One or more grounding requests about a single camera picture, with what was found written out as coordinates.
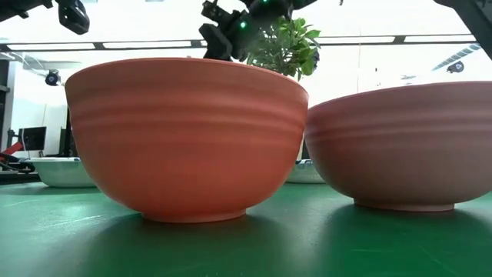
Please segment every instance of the bowl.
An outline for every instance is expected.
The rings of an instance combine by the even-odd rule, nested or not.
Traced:
[[[358,205],[444,211],[492,190],[492,82],[411,85],[312,107],[321,177]]]
[[[159,222],[232,219],[270,197],[295,163],[308,112],[297,82],[202,58],[96,65],[65,91],[88,174]]]
[[[39,178],[56,188],[91,188],[94,181],[87,175],[79,158],[31,158]]]
[[[324,180],[317,173],[313,161],[303,159],[296,162],[291,174],[287,178],[287,182],[297,184],[323,184]]]

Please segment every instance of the orange bowl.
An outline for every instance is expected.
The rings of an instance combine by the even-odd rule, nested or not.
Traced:
[[[308,94],[261,68],[194,58],[96,65],[65,85],[77,150],[110,198],[164,222],[244,214],[295,162]]]
[[[443,211],[492,190],[492,82],[412,85],[311,108],[325,181],[359,205]]]

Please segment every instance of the green table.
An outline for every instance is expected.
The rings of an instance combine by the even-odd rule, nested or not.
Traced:
[[[0,186],[1,277],[491,277],[492,195],[437,214],[285,185],[248,215],[145,221],[96,189]]]

